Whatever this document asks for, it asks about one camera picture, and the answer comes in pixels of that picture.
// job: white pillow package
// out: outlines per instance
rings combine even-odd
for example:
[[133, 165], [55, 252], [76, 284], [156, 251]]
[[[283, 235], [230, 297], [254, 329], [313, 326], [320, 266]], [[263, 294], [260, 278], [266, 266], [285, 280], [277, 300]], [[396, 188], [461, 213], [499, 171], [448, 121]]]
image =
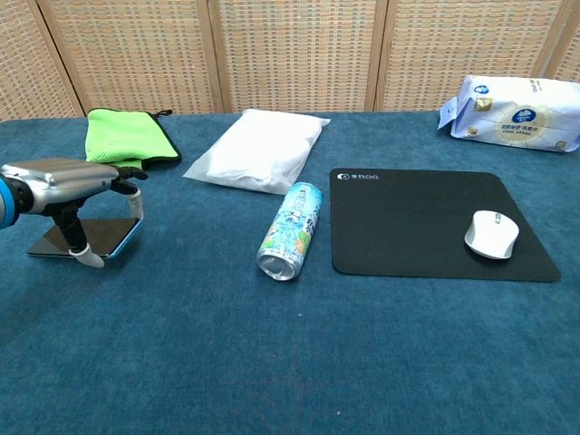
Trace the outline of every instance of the white pillow package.
[[329, 122], [309, 115], [247, 109], [183, 176], [284, 195]]

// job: woven wall panel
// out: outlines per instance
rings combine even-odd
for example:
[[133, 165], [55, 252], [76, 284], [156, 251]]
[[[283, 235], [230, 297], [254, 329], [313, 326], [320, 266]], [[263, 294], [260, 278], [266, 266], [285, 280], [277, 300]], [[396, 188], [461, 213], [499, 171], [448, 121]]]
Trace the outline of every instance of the woven wall panel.
[[29, 5], [2, 0], [0, 23], [0, 121], [80, 115]]
[[375, 6], [219, 0], [232, 110], [362, 111]]
[[384, 111], [437, 110], [465, 75], [526, 77], [560, 0], [399, 0], [383, 87]]
[[580, 27], [565, 51], [564, 59], [556, 71], [556, 79], [580, 82]]
[[67, 67], [74, 69], [73, 80], [80, 82], [85, 110], [215, 109], [195, 1], [47, 4], [59, 49], [66, 52]]

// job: aluminum can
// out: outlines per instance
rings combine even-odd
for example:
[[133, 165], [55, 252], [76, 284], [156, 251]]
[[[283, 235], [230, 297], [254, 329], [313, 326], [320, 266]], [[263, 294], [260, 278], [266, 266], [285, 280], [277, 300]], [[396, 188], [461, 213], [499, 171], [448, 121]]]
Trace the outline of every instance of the aluminum can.
[[310, 183], [288, 190], [257, 251], [257, 265], [264, 272], [278, 281], [300, 273], [322, 205], [322, 192]]

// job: green towel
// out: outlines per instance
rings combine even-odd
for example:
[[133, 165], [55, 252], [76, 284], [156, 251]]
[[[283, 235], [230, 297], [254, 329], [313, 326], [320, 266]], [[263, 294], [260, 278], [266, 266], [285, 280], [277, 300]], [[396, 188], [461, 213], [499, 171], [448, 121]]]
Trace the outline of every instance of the green towel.
[[156, 161], [181, 161], [181, 154], [159, 125], [160, 115], [145, 111], [89, 111], [85, 141], [87, 161], [143, 168]]

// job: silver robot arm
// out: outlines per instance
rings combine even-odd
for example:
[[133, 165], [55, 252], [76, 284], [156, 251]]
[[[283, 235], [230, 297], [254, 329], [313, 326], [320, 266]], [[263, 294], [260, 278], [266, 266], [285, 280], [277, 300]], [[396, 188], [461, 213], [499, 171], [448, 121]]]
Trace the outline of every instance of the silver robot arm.
[[148, 176], [136, 168], [115, 168], [77, 159], [39, 159], [0, 168], [0, 229], [22, 213], [51, 217], [69, 244], [69, 253], [88, 266], [103, 267], [91, 251], [77, 212], [98, 193], [113, 190], [130, 203], [131, 216], [143, 218], [140, 190], [127, 181]]

